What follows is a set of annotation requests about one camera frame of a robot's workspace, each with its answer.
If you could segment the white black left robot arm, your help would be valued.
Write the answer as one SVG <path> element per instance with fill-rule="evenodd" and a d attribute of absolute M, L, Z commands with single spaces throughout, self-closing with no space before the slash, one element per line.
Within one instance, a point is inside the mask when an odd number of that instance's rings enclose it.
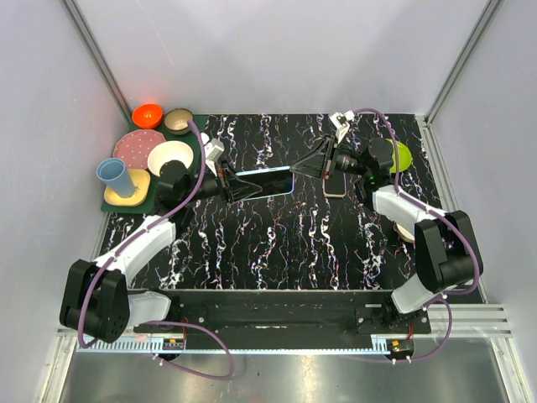
<path fill-rule="evenodd" d="M 262 191 L 259 184 L 238 175 L 226 163 L 216 173 L 204 169 L 193 176 L 185 164 L 172 160 L 160 170 L 155 209 L 135 233 L 93 261 L 77 260 L 69 269 L 60 308 L 60 324 L 77 331 L 81 346 L 94 341 L 116 341 L 123 332 L 152 322 L 162 332 L 173 332 L 181 312 L 162 291 L 131 291 L 129 283 L 162 249 L 170 246 L 194 216 L 192 201 L 221 196 L 238 202 Z"/>

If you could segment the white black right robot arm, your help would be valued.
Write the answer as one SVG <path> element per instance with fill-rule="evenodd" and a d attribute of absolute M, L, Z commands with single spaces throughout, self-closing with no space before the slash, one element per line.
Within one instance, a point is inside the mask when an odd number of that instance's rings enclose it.
<path fill-rule="evenodd" d="M 383 303 L 380 320 L 389 332 L 401 332 L 429 304 L 476 288 L 483 271 L 469 216 L 424 204 L 399 188 L 390 170 L 397 164 L 393 140 L 376 138 L 362 152 L 340 146 L 332 137 L 291 165 L 291 172 L 327 180 L 336 172 L 356 175 L 358 201 L 400 225 L 414 238 L 415 273 Z"/>

